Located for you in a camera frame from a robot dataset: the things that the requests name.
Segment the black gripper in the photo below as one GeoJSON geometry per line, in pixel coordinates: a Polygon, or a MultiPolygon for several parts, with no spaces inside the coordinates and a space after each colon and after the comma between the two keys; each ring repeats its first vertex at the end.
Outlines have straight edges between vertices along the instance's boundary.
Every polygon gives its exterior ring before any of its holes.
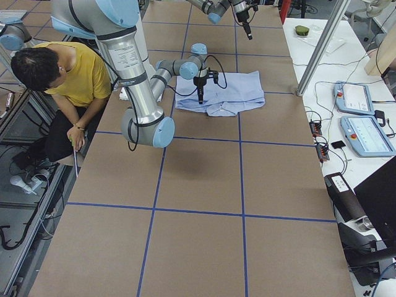
{"type": "Polygon", "coordinates": [[[251,32],[251,27],[250,27],[250,24],[249,24],[249,18],[250,18],[249,10],[245,9],[245,10],[238,11],[238,12],[235,13],[235,15],[236,15],[236,18],[237,18],[237,22],[240,25],[242,25],[242,27],[243,27],[243,29],[244,29],[244,31],[246,33],[247,38],[249,40],[251,40],[252,39],[252,32],[251,32]]]}
{"type": "Polygon", "coordinates": [[[207,70],[199,71],[198,74],[193,78],[193,83],[197,87],[197,96],[199,104],[204,102],[204,85],[207,80],[207,70]]]}

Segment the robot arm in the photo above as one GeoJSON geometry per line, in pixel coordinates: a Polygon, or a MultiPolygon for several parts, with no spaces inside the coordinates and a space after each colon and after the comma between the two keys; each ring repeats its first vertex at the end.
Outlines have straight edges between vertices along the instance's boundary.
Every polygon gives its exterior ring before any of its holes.
{"type": "Polygon", "coordinates": [[[243,0],[221,0],[221,1],[209,1],[209,0],[187,0],[190,4],[198,8],[205,15],[208,16],[209,21],[213,24],[219,23],[223,15],[229,8],[233,11],[233,17],[235,22],[244,29],[248,40],[252,40],[252,32],[250,27],[250,21],[252,20],[249,15],[249,11],[252,9],[254,13],[258,11],[257,1],[243,1],[243,0]]]}
{"type": "Polygon", "coordinates": [[[53,27],[67,35],[96,39],[131,102],[122,118],[123,136],[134,144],[167,147],[175,124],[158,105],[173,76],[191,80],[204,73],[207,47],[196,43],[187,59],[162,60],[149,75],[136,42],[140,10],[137,1],[53,1],[53,27]]]}

